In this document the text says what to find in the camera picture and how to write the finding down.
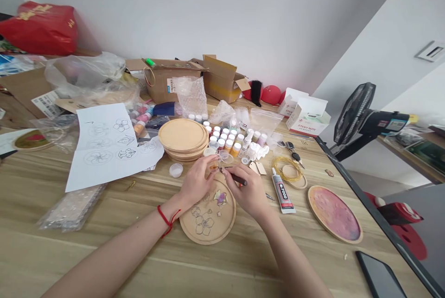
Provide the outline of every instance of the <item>cardboard box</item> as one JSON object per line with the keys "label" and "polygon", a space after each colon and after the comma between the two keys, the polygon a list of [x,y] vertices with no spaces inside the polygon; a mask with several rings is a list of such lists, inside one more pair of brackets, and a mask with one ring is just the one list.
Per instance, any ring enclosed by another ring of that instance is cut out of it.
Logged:
{"label": "cardboard box", "polygon": [[29,120],[62,112],[55,105],[59,96],[46,81],[44,68],[2,77],[0,86],[0,108],[5,110],[0,126],[33,127]]}
{"label": "cardboard box", "polygon": [[296,89],[286,88],[286,94],[284,96],[283,102],[278,107],[278,113],[284,115],[285,117],[289,117],[292,115],[295,107],[297,106],[298,100],[302,97],[308,97],[309,94],[305,92],[301,92]]}
{"label": "cardboard box", "polygon": [[232,103],[242,91],[250,89],[246,76],[236,72],[236,66],[218,60],[216,55],[203,55],[203,60],[192,61],[209,69],[204,73],[205,92],[218,100]]}
{"label": "cardboard box", "polygon": [[292,115],[286,121],[290,131],[316,137],[329,125],[331,116],[325,112],[326,100],[303,97],[298,100]]}
{"label": "cardboard box", "polygon": [[157,104],[178,101],[173,78],[181,76],[199,78],[201,72],[206,70],[199,64],[187,61],[170,59],[152,59],[152,61],[156,63],[153,68],[146,64],[145,61],[142,62],[145,64],[145,81],[148,93]]}

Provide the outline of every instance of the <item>stack of wooden circles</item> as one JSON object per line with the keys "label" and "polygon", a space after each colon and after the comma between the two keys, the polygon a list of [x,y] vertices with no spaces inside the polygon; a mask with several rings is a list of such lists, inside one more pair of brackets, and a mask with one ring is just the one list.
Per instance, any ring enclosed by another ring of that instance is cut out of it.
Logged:
{"label": "stack of wooden circles", "polygon": [[180,163],[199,159],[209,145],[209,133],[193,120],[171,120],[159,129],[159,140],[173,161]]}

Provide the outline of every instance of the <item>bubble wrap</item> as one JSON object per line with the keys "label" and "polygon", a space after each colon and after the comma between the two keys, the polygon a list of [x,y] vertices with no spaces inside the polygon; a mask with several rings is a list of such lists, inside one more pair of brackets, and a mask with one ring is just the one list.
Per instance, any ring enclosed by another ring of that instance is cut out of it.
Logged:
{"label": "bubble wrap", "polygon": [[207,114],[207,98],[202,77],[174,77],[173,84],[178,95],[179,104],[182,107],[183,116]]}
{"label": "bubble wrap", "polygon": [[54,228],[62,232],[78,231],[99,200],[107,184],[70,191],[38,222],[40,229]]}

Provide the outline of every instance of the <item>electric fan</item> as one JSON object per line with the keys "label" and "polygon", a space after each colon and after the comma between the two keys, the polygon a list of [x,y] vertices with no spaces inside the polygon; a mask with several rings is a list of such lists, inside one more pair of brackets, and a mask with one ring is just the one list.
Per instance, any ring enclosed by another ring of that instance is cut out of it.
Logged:
{"label": "electric fan", "polygon": [[350,157],[382,133],[400,131],[408,122],[409,115],[369,109],[374,97],[375,85],[367,82],[359,85],[346,101],[335,124],[334,145],[338,161]]}

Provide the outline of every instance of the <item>black phone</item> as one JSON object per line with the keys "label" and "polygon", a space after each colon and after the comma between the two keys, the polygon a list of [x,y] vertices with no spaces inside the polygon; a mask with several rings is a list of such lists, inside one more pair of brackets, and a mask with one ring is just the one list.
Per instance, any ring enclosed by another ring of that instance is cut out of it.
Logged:
{"label": "black phone", "polygon": [[393,270],[386,263],[360,251],[356,255],[374,298],[407,298]]}

